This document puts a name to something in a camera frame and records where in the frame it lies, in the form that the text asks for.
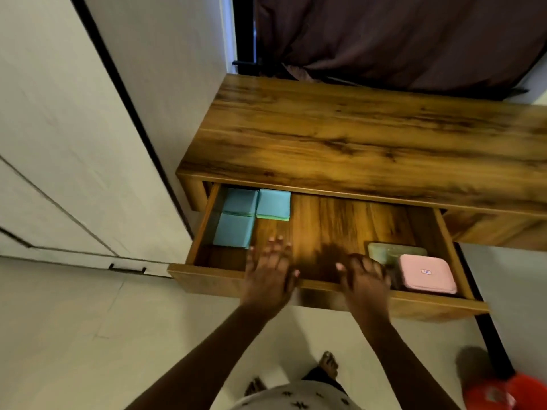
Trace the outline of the person's right hand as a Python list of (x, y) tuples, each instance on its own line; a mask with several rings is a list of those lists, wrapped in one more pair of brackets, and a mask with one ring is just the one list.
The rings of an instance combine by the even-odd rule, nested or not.
[(389, 323), (388, 301), (389, 292), (381, 288), (382, 266), (372, 260), (372, 278), (361, 276), (362, 271), (358, 254), (350, 255), (341, 262), (348, 270), (350, 290), (342, 292), (347, 307), (360, 327), (373, 327)]

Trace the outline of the person's left forearm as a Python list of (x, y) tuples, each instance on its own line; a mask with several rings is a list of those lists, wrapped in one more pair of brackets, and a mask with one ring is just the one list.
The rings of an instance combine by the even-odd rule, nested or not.
[(210, 410), (247, 348), (281, 304), (241, 303), (125, 410)]

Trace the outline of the person's right forearm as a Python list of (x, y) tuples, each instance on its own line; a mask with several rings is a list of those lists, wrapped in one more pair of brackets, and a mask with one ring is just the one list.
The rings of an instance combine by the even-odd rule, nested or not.
[(387, 318), (365, 314), (354, 319), (379, 359), (402, 410), (460, 410)]

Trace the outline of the pale green flat box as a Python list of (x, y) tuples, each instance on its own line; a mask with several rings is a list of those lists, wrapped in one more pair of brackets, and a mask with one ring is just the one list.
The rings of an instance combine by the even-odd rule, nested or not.
[(427, 250), (409, 245), (371, 242), (367, 246), (369, 257), (384, 266), (398, 266), (399, 258), (404, 254), (427, 256)]

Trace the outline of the pink square box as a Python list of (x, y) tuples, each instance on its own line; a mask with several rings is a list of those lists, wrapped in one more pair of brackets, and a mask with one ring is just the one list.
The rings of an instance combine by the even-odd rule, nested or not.
[(445, 260), (402, 254), (398, 263), (402, 283), (407, 289), (449, 295), (457, 293), (457, 284)]

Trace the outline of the teal folded cloth green edge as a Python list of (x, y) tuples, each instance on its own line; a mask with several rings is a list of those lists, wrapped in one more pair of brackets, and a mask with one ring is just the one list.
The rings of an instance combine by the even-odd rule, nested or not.
[(256, 217), (259, 219), (289, 221), (291, 193), (289, 191), (261, 188), (258, 193)]

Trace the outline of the wooden desk drawer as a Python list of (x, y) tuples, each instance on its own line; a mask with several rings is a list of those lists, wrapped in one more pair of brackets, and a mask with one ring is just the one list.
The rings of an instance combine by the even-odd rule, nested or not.
[[(245, 248), (213, 244), (221, 226), (228, 187), (214, 184), (185, 264), (172, 263), (168, 273), (191, 294), (239, 297), (247, 258)], [(367, 254), (371, 242), (425, 248), (447, 261), (455, 279), (455, 295), (393, 290), (393, 317), (445, 322), (489, 314), (466, 276), (460, 257), (437, 208), (367, 202), (312, 194), (291, 195), (289, 221), (256, 219), (250, 243), (260, 251), (270, 237), (292, 244), (300, 271), (292, 302), (298, 306), (347, 311), (335, 263), (346, 254)]]

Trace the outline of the person's right foot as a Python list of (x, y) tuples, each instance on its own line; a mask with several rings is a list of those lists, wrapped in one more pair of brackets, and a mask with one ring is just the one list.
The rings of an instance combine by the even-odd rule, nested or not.
[(325, 351), (318, 362), (318, 367), (321, 368), (332, 380), (338, 378), (338, 363), (334, 355), (330, 351)]

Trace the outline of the black shorts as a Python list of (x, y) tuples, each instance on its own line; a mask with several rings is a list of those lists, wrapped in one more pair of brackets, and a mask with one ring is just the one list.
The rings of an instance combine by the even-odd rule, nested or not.
[(301, 380), (320, 382), (328, 384), (344, 394), (347, 394), (342, 385), (336, 380), (337, 376), (335, 375), (332, 378), (328, 372), (326, 372), (322, 367), (316, 366), (312, 368)]

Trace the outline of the white patterned shirt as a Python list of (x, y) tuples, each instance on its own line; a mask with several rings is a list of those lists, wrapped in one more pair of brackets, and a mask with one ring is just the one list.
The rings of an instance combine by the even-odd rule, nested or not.
[(330, 384), (298, 380), (239, 400), (230, 410), (362, 410)]

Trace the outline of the black metal desk leg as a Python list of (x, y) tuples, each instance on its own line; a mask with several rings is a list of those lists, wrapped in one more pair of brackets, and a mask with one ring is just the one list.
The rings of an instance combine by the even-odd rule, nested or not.
[[(478, 285), (474, 279), (460, 244), (453, 243), (453, 245), (475, 300), (483, 301)], [(502, 380), (508, 380), (515, 376), (515, 369), (503, 346), (502, 340), (496, 330), (491, 315), (489, 313), (476, 315), (475, 320), (485, 343), (494, 374), (497, 378)]]

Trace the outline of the wooden desk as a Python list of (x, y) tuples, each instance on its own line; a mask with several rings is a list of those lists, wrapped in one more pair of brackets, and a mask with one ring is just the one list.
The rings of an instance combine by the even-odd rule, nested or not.
[(176, 175), (445, 210), (459, 243), (547, 251), (547, 106), (226, 75)]

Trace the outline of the red plastic bucket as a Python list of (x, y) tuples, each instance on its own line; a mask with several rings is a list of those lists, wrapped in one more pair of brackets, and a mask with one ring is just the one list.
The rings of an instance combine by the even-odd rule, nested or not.
[(547, 386), (525, 374), (488, 379), (463, 392), (466, 410), (547, 410)]

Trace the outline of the dark brown curtain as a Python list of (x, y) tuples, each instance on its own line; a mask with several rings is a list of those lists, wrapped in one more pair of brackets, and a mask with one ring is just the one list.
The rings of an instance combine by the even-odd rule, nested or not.
[(501, 100), (547, 49), (547, 0), (256, 0), (265, 63), (305, 82)]

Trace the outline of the black window frame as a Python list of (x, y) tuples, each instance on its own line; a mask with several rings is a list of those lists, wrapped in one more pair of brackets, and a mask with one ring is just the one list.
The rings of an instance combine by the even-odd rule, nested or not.
[(259, 76), (260, 64), (256, 46), (256, 0), (232, 0), (237, 72)]

